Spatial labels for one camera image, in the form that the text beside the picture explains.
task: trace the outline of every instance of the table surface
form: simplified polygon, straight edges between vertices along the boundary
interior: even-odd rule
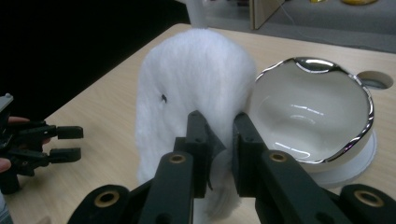
[[[149,50],[165,38],[190,28],[186,24],[171,27],[46,119],[48,124],[57,126],[81,126],[85,136],[78,140],[52,139],[45,145],[45,152],[51,148],[81,147],[82,158],[37,168],[34,177],[20,176],[21,190],[5,197],[16,224],[35,224],[43,218],[50,218],[51,223],[66,223],[92,190],[107,184],[137,187],[139,156],[134,145],[134,119],[140,64]],[[311,56],[338,63],[352,74],[378,71],[396,79],[395,54],[213,30],[242,45],[254,57],[259,71],[291,57]],[[396,198],[396,86],[371,93],[377,153],[370,167],[354,182]],[[259,223],[254,200],[243,199],[232,216],[219,223]]]

